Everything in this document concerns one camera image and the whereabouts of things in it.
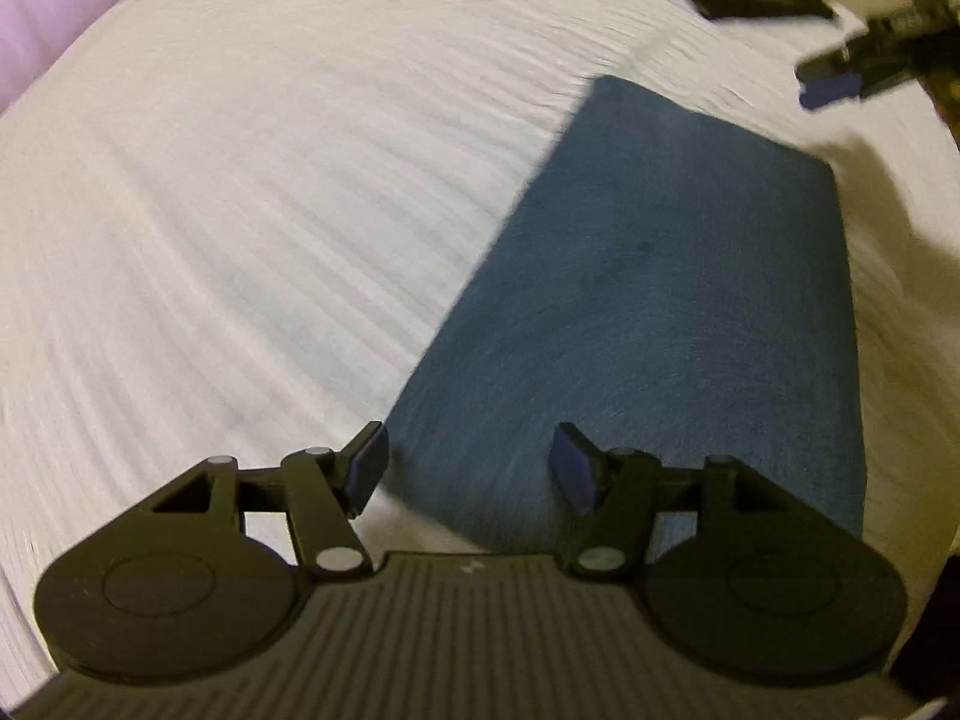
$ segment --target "screw head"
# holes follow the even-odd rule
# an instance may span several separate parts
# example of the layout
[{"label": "screw head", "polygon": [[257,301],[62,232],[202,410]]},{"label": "screw head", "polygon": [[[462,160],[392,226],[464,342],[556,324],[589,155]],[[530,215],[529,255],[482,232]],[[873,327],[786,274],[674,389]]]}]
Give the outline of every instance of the screw head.
[{"label": "screw head", "polygon": [[627,562],[627,556],[616,547],[590,547],[580,552],[577,562],[587,571],[616,571]]},{"label": "screw head", "polygon": [[363,555],[352,547],[330,547],[317,553],[317,565],[325,571],[343,573],[359,568]]}]

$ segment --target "wrinkled white fabric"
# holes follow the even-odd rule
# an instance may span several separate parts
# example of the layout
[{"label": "wrinkled white fabric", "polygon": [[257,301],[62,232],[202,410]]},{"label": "wrinkled white fabric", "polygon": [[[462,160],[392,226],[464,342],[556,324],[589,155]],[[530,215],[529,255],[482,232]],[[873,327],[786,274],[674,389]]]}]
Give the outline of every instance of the wrinkled white fabric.
[{"label": "wrinkled white fabric", "polygon": [[[960,157],[916,86],[800,110],[795,62],[841,34],[684,0],[110,10],[0,118],[0,702],[50,674],[56,555],[205,456],[273,464],[386,415],[601,73],[834,163],[866,538],[915,621],[960,519]],[[469,547],[382,498],[359,529]]]}]

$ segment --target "ribbed black surface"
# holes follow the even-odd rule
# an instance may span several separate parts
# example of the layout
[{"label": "ribbed black surface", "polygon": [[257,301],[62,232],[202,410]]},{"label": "ribbed black surface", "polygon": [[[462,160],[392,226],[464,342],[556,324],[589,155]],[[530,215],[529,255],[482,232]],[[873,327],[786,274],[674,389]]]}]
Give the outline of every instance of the ribbed black surface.
[{"label": "ribbed black surface", "polygon": [[828,688],[736,683],[665,646],[617,586],[550,557],[392,556],[318,589],[269,651],[188,685],[125,688],[73,673],[17,720],[587,720],[900,716],[880,676]]}]

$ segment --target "white bedsheet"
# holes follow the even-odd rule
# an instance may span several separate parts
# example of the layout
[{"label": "white bedsheet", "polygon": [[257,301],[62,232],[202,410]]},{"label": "white bedsheet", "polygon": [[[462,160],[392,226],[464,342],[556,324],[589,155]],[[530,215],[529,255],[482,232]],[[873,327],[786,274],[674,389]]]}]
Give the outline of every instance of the white bedsheet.
[{"label": "white bedsheet", "polygon": [[[0,704],[52,673],[32,590],[71,544],[205,456],[273,464],[386,415],[603,73],[834,163],[866,536],[912,623],[960,520],[960,158],[915,85],[800,111],[795,61],[841,35],[684,0],[107,13],[0,118]],[[379,496],[359,529],[469,548]]]}]

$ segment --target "bed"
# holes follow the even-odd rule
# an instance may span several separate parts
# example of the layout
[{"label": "bed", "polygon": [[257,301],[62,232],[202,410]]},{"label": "bed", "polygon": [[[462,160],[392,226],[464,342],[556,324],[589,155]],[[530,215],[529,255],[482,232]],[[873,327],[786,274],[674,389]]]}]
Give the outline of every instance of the bed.
[{"label": "bed", "polygon": [[[0,118],[0,704],[53,673],[32,591],[65,549],[203,457],[272,464],[386,415],[599,74],[832,165],[864,535],[908,632],[960,522],[960,156],[913,84],[800,110],[796,61],[853,28],[685,0],[109,10]],[[472,549],[382,494],[357,529]]]}]

